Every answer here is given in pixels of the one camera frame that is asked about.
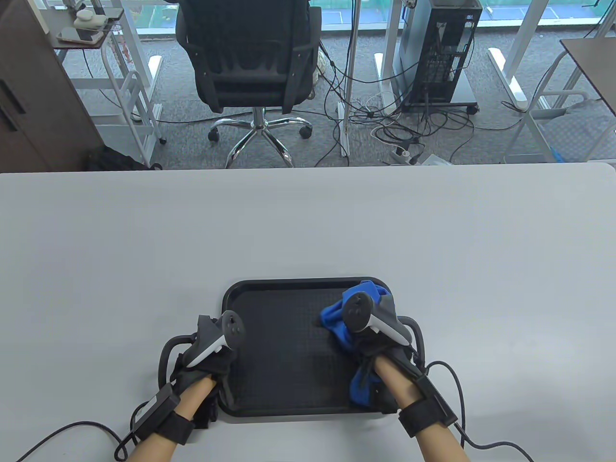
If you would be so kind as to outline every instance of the black wrist strap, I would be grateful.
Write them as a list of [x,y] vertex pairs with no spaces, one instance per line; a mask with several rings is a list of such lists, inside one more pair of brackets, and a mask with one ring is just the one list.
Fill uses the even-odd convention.
[[405,407],[398,415],[398,420],[411,438],[445,419],[445,413],[436,396],[424,398]]
[[156,433],[174,443],[185,445],[194,428],[193,422],[173,411],[156,429]]

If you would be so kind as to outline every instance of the computer case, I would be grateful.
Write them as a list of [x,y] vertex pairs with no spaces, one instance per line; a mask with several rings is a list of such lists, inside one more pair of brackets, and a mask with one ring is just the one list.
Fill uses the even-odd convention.
[[406,7],[392,80],[403,111],[451,102],[481,12],[478,0],[416,0]]

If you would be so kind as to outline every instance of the chrome chair base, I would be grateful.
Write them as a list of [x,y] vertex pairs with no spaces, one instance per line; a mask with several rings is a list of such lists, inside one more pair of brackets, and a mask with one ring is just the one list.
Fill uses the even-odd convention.
[[218,141],[218,127],[223,125],[249,130],[244,138],[233,146],[233,149],[229,152],[225,168],[229,168],[233,165],[235,159],[237,159],[240,153],[244,150],[248,143],[250,143],[252,139],[257,136],[257,134],[261,134],[261,136],[263,136],[263,138],[265,138],[268,143],[276,149],[276,152],[280,155],[280,157],[282,157],[282,160],[285,162],[287,167],[293,167],[293,159],[291,159],[289,151],[285,148],[285,145],[283,145],[274,135],[272,135],[270,130],[295,124],[303,125],[299,131],[302,138],[306,139],[312,135],[312,124],[308,122],[308,120],[302,119],[301,117],[286,117],[269,122],[265,120],[265,108],[254,107],[252,122],[237,119],[219,119],[211,126],[208,139],[210,141]]

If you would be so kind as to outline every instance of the carpet floor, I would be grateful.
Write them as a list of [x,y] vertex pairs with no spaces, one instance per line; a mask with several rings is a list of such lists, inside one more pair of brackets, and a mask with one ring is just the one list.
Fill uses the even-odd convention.
[[[516,74],[527,97],[530,98],[533,94],[543,73],[562,50],[559,40],[581,37],[584,33],[584,30],[552,28],[540,30],[534,34]],[[519,114],[501,104],[501,101],[509,100],[508,95],[488,59],[487,49],[498,47],[506,54],[514,37],[515,31],[479,30],[477,32],[474,50],[466,69],[468,80],[480,108],[479,113],[472,116],[473,123],[477,128],[474,133],[471,128],[442,129],[432,136],[423,137],[421,141],[426,146],[420,161],[430,154],[449,159],[454,150],[471,136],[472,139],[456,151],[453,157],[454,163],[483,164],[501,163],[503,161],[503,153],[511,140],[512,130],[489,131],[485,129],[509,127],[519,120]],[[355,77],[357,79],[371,81],[377,78],[373,55],[375,52],[384,50],[384,42],[383,34],[360,35],[355,65]],[[323,43],[337,66],[344,67],[348,37],[326,35],[323,38]],[[217,116],[198,98],[193,68],[186,53],[175,40],[144,41],[144,50],[148,56],[163,56],[162,68],[153,95],[154,102],[163,105],[161,120],[190,121]],[[79,52],[69,53],[65,60],[65,68],[70,76],[88,75],[83,59],[84,57]],[[93,74],[96,76],[105,75],[99,56],[95,53],[88,53],[87,59]],[[571,59],[565,58],[552,78],[551,88],[562,88],[573,69],[574,65]],[[587,90],[591,95],[596,95],[584,77],[580,79],[578,87]],[[296,109],[323,113],[324,98],[328,88],[329,84],[320,79],[315,89],[315,99],[306,100],[296,106]],[[353,99],[364,103],[377,92],[378,85],[376,83],[355,83]],[[91,113],[118,111],[98,91],[80,91],[79,93]],[[105,93],[109,98],[115,99],[111,91],[105,91]],[[380,99],[372,98],[370,100],[371,104],[375,102],[380,104]],[[327,100],[326,109],[332,116],[336,114],[336,103],[336,96],[331,94]],[[225,110],[225,114],[247,110],[249,108],[228,108]],[[275,135],[290,151],[297,167],[312,167],[334,145],[332,133],[336,123],[322,115],[304,113],[297,115],[308,119],[314,125],[310,139],[302,139],[298,134],[297,126],[276,129]],[[279,118],[280,112],[269,113],[267,117],[270,120]],[[435,115],[435,124],[441,123],[443,120],[439,117],[439,115]],[[401,115],[399,122],[415,128],[417,116]],[[165,169],[223,168],[229,150],[243,136],[245,131],[223,127],[220,130],[220,141],[212,143],[207,138],[210,125],[211,122],[161,124],[163,135],[167,138],[168,143],[166,145],[157,144],[152,161],[159,162]],[[451,122],[446,127],[458,128],[459,125]],[[370,135],[372,128],[363,125],[350,126],[349,162],[351,166],[384,165],[385,162],[391,162],[390,151],[392,148],[372,138]],[[117,137],[113,140],[105,139],[105,141],[120,151],[127,149],[126,146],[129,144],[134,144],[129,136]],[[411,146],[410,150],[414,154],[419,153],[420,149],[422,148],[417,145]],[[533,152],[537,152],[537,148],[530,133],[525,130],[514,146],[513,153]],[[346,160],[341,156],[340,147],[335,147],[319,166],[345,166],[346,164]],[[279,168],[284,166],[277,153],[261,137],[254,139],[233,165],[234,168]]]

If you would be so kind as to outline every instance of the table surface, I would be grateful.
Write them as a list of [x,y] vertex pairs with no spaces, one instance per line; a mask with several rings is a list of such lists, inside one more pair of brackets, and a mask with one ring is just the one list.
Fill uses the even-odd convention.
[[[608,165],[3,174],[0,217],[6,460],[72,421],[125,434],[156,391],[163,344],[218,314],[235,282],[364,275],[417,319],[428,360],[458,372],[473,439],[515,441],[536,461],[616,453]],[[112,450],[78,428],[28,462]],[[469,454],[522,461],[508,448]],[[395,416],[222,416],[174,460],[420,458]]]
[[616,115],[616,37],[562,39],[561,43]]
[[65,42],[63,40],[59,40],[57,35],[62,32],[62,29],[65,27],[74,27],[73,22],[75,21],[74,16],[67,9],[41,9],[39,10],[43,19],[47,23],[49,27],[49,34],[47,37],[49,38],[49,42],[54,50],[97,50],[103,46],[107,35],[113,28],[114,24],[118,19],[122,17],[124,14],[123,8],[107,8],[105,9],[105,14],[109,17],[113,18],[113,20],[109,20],[105,27],[103,28],[103,37],[96,42],[95,44],[85,44],[85,43],[73,43],[73,42]]

